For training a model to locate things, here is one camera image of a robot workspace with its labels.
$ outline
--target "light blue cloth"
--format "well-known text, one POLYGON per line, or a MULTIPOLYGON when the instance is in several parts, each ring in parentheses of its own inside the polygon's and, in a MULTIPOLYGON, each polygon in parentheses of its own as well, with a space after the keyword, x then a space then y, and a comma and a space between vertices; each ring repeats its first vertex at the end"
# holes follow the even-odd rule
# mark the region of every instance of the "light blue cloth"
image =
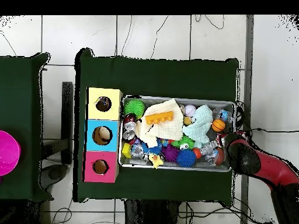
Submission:
POLYGON ((208 105, 199 107, 192 117, 192 124, 183 126, 183 133, 195 141, 194 147, 201 148, 210 142, 207 132, 213 122, 212 111, 208 105))

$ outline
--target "green spiky ball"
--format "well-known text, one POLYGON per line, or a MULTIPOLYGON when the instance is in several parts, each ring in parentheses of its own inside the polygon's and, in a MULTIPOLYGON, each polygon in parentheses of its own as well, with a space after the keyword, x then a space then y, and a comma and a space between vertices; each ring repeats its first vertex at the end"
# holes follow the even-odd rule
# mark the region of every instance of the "green spiky ball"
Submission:
POLYGON ((172 146, 176 147, 176 148, 180 148, 181 144, 188 144, 189 145, 189 149, 193 149, 194 147, 194 140, 192 140, 191 138, 189 138, 186 135, 183 135, 182 139, 180 141, 174 141, 171 143, 172 146))
POLYGON ((124 115, 128 113, 134 113, 136 118, 139 119, 144 114, 144 103, 141 100, 130 100, 124 106, 124 115))

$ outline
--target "pink bowl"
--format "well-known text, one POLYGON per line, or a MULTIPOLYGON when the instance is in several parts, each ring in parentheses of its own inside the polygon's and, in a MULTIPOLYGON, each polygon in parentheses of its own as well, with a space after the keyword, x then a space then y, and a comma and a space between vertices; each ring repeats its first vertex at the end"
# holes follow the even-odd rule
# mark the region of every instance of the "pink bowl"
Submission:
POLYGON ((10 173, 21 154, 19 143, 5 131, 0 131, 0 176, 10 173))

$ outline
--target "green tablecloth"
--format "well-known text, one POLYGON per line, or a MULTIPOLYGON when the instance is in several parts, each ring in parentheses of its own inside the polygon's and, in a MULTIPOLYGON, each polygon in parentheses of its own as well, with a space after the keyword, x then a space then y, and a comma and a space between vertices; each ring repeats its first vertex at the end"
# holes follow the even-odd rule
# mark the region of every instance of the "green tablecloth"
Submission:
POLYGON ((41 104, 39 71, 48 54, 31 58, 0 57, 0 130, 21 146, 18 165, 4 176, 0 199, 50 200, 39 187, 41 104))
POLYGON ((92 57, 87 48, 77 54, 75 67, 75 136, 79 135, 74 150, 75 157, 78 155, 74 167, 75 200, 213 200, 231 204, 232 171, 217 173, 120 167, 114 184, 82 182, 81 178, 86 87, 120 89, 124 95, 234 102, 237 59, 221 62, 92 57))

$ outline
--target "blue box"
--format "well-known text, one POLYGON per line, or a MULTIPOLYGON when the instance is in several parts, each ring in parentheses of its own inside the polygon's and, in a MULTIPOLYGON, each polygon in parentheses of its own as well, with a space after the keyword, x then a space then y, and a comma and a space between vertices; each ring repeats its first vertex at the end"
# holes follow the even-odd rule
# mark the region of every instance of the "blue box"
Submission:
POLYGON ((119 121, 109 120, 88 120, 87 122, 87 143, 86 151, 112 151, 117 152, 119 136, 119 121), (107 127, 112 132, 112 139, 106 145, 98 145, 92 139, 92 134, 97 127, 107 127))

